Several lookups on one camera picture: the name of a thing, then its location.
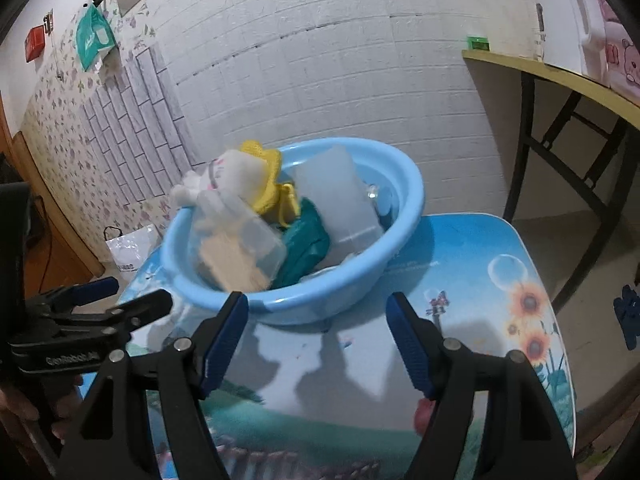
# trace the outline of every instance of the red box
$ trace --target red box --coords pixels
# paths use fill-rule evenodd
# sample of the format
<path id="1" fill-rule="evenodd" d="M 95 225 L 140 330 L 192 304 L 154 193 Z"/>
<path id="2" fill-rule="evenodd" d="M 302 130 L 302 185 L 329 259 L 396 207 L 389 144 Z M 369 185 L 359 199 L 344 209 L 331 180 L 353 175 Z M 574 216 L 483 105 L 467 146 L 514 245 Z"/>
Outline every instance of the red box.
<path id="1" fill-rule="evenodd" d="M 44 50 L 44 25 L 33 27 L 24 40 L 24 57 L 27 63 L 36 59 Z"/>

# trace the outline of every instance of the electrical cable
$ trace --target electrical cable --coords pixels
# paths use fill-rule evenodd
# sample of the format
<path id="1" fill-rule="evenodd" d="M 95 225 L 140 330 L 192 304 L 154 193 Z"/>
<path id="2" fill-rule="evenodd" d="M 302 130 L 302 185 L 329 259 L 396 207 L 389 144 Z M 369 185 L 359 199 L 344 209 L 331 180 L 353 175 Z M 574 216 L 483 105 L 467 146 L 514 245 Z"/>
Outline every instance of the electrical cable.
<path id="1" fill-rule="evenodd" d="M 44 272 L 42 273 L 42 278 L 40 279 L 40 286 L 38 287 L 38 294 L 42 293 L 42 287 L 44 286 L 44 279 L 47 276 L 47 271 L 49 270 L 49 265 L 51 263 L 51 256 L 53 254 L 53 232 L 51 231 L 51 224 L 49 223 L 49 215 L 47 215 L 47 208 L 44 205 L 44 199 L 40 195 L 35 197 L 35 200 L 40 199 L 40 205 L 42 206 L 42 214 L 44 216 L 45 225 L 47 227 L 47 233 L 49 234 L 49 255 L 47 256 L 47 263 L 44 266 Z"/>

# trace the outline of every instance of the blue clip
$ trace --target blue clip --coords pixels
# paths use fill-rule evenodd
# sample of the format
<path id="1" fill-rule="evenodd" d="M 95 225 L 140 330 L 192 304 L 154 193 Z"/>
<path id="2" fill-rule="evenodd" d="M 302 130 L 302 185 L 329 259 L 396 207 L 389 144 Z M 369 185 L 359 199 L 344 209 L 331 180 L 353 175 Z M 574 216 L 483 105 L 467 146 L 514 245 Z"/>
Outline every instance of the blue clip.
<path id="1" fill-rule="evenodd" d="M 626 348 L 635 349 L 636 337 L 640 335 L 640 298 L 630 286 L 622 288 L 622 298 L 613 300 L 613 311 L 625 336 Z"/>
<path id="2" fill-rule="evenodd" d="M 249 315 L 249 302 L 232 292 L 216 317 L 204 320 L 192 340 L 196 343 L 196 373 L 200 395 L 205 399 L 222 384 Z"/>
<path id="3" fill-rule="evenodd" d="M 74 285 L 71 287 L 71 301 L 74 306 L 86 305 L 117 294 L 119 288 L 118 280 L 113 276 L 84 285 Z"/>
<path id="4" fill-rule="evenodd" d="M 425 397 L 431 397 L 435 388 L 430 378 L 430 359 L 420 340 L 420 334 L 428 336 L 428 333 L 424 332 L 424 324 L 427 322 L 418 317 L 401 292 L 395 292 L 388 297 L 385 313 L 386 323 L 414 388 Z"/>

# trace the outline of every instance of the human hand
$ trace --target human hand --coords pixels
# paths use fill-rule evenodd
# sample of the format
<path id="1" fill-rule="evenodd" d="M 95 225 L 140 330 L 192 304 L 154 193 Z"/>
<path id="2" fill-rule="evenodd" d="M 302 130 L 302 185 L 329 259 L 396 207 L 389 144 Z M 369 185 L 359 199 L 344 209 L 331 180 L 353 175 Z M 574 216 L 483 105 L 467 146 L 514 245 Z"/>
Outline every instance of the human hand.
<path id="1" fill-rule="evenodd" d="M 415 409 L 414 415 L 414 430 L 415 433 L 424 436 L 429 427 L 429 421 L 431 415 L 436 408 L 436 401 L 429 399 L 420 399 L 418 401 L 418 407 Z"/>
<path id="2" fill-rule="evenodd" d="M 74 378 L 74 386 L 82 384 L 82 376 Z M 56 421 L 51 431 L 60 440 L 64 441 L 66 430 L 68 430 L 71 418 L 78 409 L 82 399 L 78 390 L 73 387 L 68 394 L 60 397 L 52 404 L 55 415 L 60 419 Z M 4 426 L 11 440 L 15 442 L 21 455 L 31 462 L 37 458 L 31 439 L 24 428 L 23 421 L 36 421 L 40 414 L 29 399 L 11 384 L 0 386 L 0 423 Z"/>

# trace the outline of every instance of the teal cloth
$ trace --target teal cloth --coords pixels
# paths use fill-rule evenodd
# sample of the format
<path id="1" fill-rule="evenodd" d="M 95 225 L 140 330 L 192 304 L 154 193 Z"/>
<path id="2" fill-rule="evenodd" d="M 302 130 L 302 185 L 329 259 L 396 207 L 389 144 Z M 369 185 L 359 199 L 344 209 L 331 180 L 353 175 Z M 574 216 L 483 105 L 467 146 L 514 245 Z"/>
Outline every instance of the teal cloth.
<path id="1" fill-rule="evenodd" d="M 271 288 L 295 285 L 324 260 L 329 251 L 331 240 L 311 200 L 300 201 L 300 216 L 282 235 L 282 241 L 287 248 L 287 259 Z"/>

